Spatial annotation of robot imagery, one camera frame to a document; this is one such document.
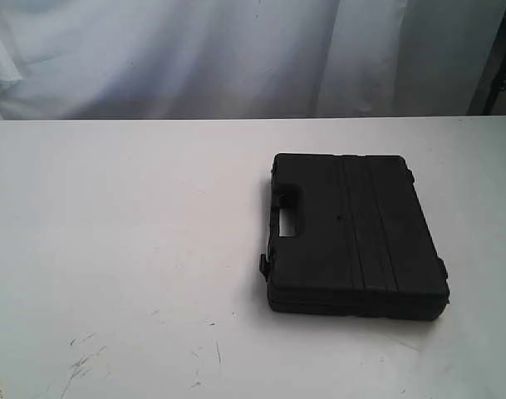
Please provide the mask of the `black metal stand pole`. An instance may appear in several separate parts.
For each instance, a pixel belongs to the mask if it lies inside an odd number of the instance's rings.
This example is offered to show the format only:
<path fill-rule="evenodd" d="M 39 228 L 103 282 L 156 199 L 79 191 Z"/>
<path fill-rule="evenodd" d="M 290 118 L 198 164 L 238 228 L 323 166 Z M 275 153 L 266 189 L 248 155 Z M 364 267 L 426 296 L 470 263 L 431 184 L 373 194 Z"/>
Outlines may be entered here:
<path fill-rule="evenodd" d="M 506 116 L 506 9 L 494 41 L 491 60 L 495 62 L 495 71 L 484 114 Z"/>

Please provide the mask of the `black plastic tool case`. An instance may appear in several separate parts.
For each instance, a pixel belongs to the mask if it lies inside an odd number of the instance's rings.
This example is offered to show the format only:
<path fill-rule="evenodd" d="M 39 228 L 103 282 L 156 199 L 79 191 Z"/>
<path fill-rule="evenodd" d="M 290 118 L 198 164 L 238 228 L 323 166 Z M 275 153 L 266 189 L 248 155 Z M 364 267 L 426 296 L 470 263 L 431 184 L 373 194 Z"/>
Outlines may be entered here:
<path fill-rule="evenodd" d="M 259 269 L 280 313 L 433 321 L 450 301 L 399 155 L 279 153 Z"/>

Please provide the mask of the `white backdrop curtain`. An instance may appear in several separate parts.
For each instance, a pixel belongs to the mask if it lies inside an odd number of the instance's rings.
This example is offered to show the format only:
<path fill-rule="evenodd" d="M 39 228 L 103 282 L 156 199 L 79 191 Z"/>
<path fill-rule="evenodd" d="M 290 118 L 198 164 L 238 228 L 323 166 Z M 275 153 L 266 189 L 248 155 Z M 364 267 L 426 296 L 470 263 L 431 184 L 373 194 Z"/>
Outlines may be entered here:
<path fill-rule="evenodd" d="M 0 1 L 0 120 L 465 114 L 505 1 Z"/>

